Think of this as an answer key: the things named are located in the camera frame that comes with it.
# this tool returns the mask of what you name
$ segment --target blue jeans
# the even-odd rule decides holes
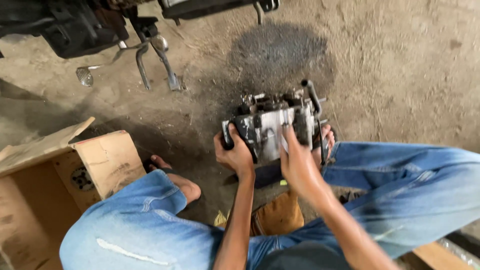
[[[322,169],[329,184],[367,189],[345,204],[396,258],[480,218],[480,155],[395,143],[336,143]],[[176,214],[186,198],[155,170],[89,208],[60,247],[65,270],[210,269],[223,229]],[[286,234],[250,238],[247,269],[270,252],[316,241],[341,254],[321,218]]]

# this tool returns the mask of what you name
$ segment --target dirt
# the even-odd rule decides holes
[[[158,4],[141,15],[161,17]],[[475,0],[285,0],[256,25],[253,7],[157,24],[183,89],[168,89],[153,50],[144,56],[153,90],[134,53],[94,71],[94,56],[58,58],[40,37],[0,40],[0,147],[97,118],[85,136],[125,129],[142,158],[156,153],[195,181],[203,199],[184,217],[212,223],[227,212],[235,183],[216,164],[212,137],[246,93],[284,92],[314,81],[341,140],[441,144],[480,152],[480,4]],[[128,25],[129,45],[138,42]],[[254,207],[285,187],[256,191]],[[307,220],[315,214],[305,208]]]

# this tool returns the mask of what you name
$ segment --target person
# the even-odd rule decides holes
[[[176,214],[200,188],[159,156],[146,176],[90,207],[63,239],[60,259],[76,269],[398,269],[391,259],[480,217],[480,155],[417,144],[336,142],[328,162],[288,127],[282,173],[320,215],[286,235],[249,237],[255,174],[252,156],[233,125],[234,148],[214,138],[216,158],[239,186],[225,229]],[[368,190],[341,205],[330,184]]]

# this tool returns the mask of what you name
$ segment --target cardboard box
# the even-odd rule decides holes
[[[9,268],[61,269],[60,244],[81,214],[145,175],[125,131],[69,143],[94,120],[0,152],[0,255]]]

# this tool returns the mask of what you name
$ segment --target foot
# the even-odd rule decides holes
[[[149,166],[150,171],[160,168],[172,168],[172,166],[163,161],[163,159],[157,155],[151,156],[151,159],[155,165]],[[183,192],[183,194],[187,198],[187,204],[200,198],[202,192],[197,184],[176,174],[167,173],[167,175],[170,178],[170,181],[172,181],[176,186],[178,186]]]
[[[330,154],[332,153],[332,148],[333,148],[333,145],[335,144],[335,137],[333,136],[333,132],[332,132],[332,127],[330,125],[324,125],[322,127],[322,135],[323,135],[323,138],[322,139],[325,139],[327,138],[328,140],[328,155],[327,155],[327,159],[330,158]],[[319,148],[315,149],[312,151],[312,155],[313,155],[313,159],[315,160],[315,164],[317,164],[317,167],[318,169],[320,170],[322,168],[322,150]]]

